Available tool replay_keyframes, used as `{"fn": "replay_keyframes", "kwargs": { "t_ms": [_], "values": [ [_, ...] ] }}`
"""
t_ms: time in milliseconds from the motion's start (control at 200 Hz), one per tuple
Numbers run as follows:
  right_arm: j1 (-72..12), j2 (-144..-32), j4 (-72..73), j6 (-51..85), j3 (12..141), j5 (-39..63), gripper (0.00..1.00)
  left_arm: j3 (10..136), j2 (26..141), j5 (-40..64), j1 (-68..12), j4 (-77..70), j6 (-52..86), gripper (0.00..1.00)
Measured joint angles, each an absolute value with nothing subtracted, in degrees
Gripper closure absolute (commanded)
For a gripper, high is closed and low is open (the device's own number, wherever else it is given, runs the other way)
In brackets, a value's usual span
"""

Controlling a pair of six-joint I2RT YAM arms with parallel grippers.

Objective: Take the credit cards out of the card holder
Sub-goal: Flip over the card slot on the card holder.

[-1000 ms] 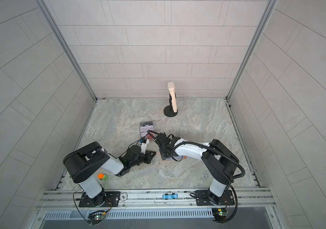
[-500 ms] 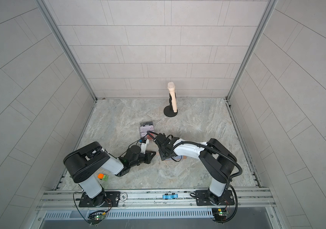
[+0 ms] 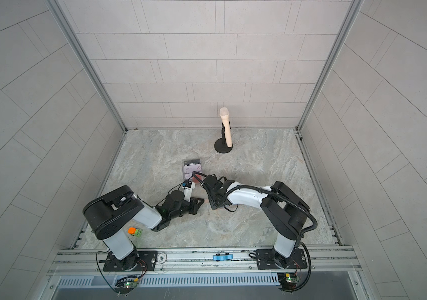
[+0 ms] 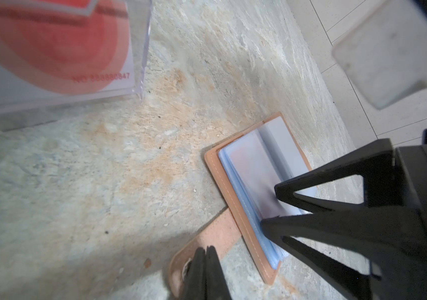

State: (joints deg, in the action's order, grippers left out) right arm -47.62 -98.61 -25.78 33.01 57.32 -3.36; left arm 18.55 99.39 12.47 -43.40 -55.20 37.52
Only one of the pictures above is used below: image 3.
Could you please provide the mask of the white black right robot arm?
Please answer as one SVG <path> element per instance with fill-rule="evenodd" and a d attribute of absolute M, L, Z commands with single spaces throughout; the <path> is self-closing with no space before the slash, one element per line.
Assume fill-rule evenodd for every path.
<path fill-rule="evenodd" d="M 264 212 L 278 232 L 273 250 L 287 259 L 300 246 L 305 233 L 317 228 L 310 207 L 287 185 L 277 181 L 272 186 L 256 187 L 215 175 L 194 175 L 207 192 L 212 209 L 246 205 Z"/>

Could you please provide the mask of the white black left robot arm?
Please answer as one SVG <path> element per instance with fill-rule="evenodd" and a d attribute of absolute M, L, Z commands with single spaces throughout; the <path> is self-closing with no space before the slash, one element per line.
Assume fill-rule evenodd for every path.
<path fill-rule="evenodd" d="M 196 215 L 204 202 L 204 199 L 197 197 L 188 200 L 184 192 L 174 190 L 160 205 L 151 206 L 130 187 L 122 186 L 86 204 L 83 216 L 96 238 L 108 246 L 117 260 L 123 261 L 131 258 L 136 251 L 123 231 L 129 221 L 139 222 L 155 232 L 161 231 L 176 218 Z"/>

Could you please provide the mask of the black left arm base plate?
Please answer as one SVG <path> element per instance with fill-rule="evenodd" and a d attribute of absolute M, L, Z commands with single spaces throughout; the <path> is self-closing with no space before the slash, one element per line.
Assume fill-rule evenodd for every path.
<path fill-rule="evenodd" d="M 123 260 L 118 260 L 112 251 L 108 253 L 102 271 L 130 272 L 153 271 L 157 263 L 157 251 L 134 250 Z"/>

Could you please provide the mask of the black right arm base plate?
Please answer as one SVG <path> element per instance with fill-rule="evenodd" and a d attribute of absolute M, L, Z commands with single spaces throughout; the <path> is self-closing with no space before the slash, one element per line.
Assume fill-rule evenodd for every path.
<path fill-rule="evenodd" d="M 303 249 L 294 249 L 289 257 L 283 257 L 274 249 L 256 249 L 249 256 L 256 261 L 259 270 L 307 269 L 307 255 Z"/>

